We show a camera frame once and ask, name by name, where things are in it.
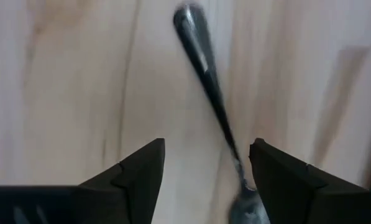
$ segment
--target spoon handle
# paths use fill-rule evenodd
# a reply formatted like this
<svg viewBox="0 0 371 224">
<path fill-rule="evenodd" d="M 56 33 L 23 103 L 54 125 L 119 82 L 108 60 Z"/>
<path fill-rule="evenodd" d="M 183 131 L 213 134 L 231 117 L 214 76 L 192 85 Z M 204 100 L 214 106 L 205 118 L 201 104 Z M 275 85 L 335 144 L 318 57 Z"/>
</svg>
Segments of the spoon handle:
<svg viewBox="0 0 371 224">
<path fill-rule="evenodd" d="M 231 150 L 242 186 L 247 186 L 244 168 L 228 122 L 218 83 L 214 55 L 203 10 L 195 4 L 185 4 L 174 15 L 174 26 L 188 57 L 199 76 L 224 137 Z"/>
</svg>

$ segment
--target spoon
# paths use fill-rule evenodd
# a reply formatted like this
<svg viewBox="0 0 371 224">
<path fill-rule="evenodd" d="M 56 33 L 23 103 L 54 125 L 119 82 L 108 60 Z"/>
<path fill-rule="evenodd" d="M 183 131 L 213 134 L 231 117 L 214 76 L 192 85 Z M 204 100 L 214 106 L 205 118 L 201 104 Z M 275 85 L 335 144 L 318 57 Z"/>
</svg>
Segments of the spoon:
<svg viewBox="0 0 371 224">
<path fill-rule="evenodd" d="M 184 4 L 176 10 L 173 22 L 219 121 L 226 142 L 231 150 L 238 174 L 240 190 L 229 209 L 229 223 L 269 223 L 259 193 L 251 189 L 245 179 L 244 166 L 229 126 L 219 87 L 214 55 L 203 9 L 195 3 Z"/>
</svg>

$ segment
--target wood grain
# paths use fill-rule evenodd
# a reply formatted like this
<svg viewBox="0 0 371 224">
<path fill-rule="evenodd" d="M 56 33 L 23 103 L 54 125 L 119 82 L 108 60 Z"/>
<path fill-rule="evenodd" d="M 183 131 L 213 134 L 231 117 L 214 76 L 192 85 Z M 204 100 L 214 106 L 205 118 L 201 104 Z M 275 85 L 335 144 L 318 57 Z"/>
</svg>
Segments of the wood grain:
<svg viewBox="0 0 371 224">
<path fill-rule="evenodd" d="M 24 80 L 27 175 L 33 184 L 79 184 L 114 164 L 119 152 L 137 2 L 61 3 L 44 5 L 52 12 L 35 30 Z"/>
<path fill-rule="evenodd" d="M 24 183 L 22 74 L 30 34 L 25 1 L 0 1 L 0 184 Z"/>
<path fill-rule="evenodd" d="M 362 186 L 371 183 L 371 50 L 356 70 L 337 135 L 322 167 Z"/>
</svg>

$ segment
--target metal spoon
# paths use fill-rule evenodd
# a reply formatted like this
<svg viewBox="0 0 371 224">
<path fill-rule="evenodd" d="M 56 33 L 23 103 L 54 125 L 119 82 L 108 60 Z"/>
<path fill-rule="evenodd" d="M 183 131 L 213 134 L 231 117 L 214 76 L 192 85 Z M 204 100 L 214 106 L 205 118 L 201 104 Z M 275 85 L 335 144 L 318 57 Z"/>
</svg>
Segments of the metal spoon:
<svg viewBox="0 0 371 224">
<path fill-rule="evenodd" d="M 231 150 L 234 165 L 239 176 L 240 191 L 229 210 L 229 223 L 269 223 L 258 192 L 252 190 L 247 185 L 245 179 L 244 167 L 240 160 L 221 96 L 204 12 L 197 4 L 184 4 L 176 10 L 173 22 L 185 51 L 214 109 L 214 113 Z"/>
</svg>

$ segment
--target black plastic object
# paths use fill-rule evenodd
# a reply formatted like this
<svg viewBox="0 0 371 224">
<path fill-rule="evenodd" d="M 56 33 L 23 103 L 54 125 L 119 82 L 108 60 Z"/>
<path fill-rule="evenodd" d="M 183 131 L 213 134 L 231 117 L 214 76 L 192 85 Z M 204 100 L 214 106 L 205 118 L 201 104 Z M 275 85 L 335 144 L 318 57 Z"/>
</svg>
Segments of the black plastic object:
<svg viewBox="0 0 371 224">
<path fill-rule="evenodd" d="M 79 186 L 0 187 L 0 223 L 149 224 L 164 159 L 156 139 Z"/>
<path fill-rule="evenodd" d="M 256 139 L 254 180 L 271 224 L 371 223 L 371 191 Z"/>
</svg>

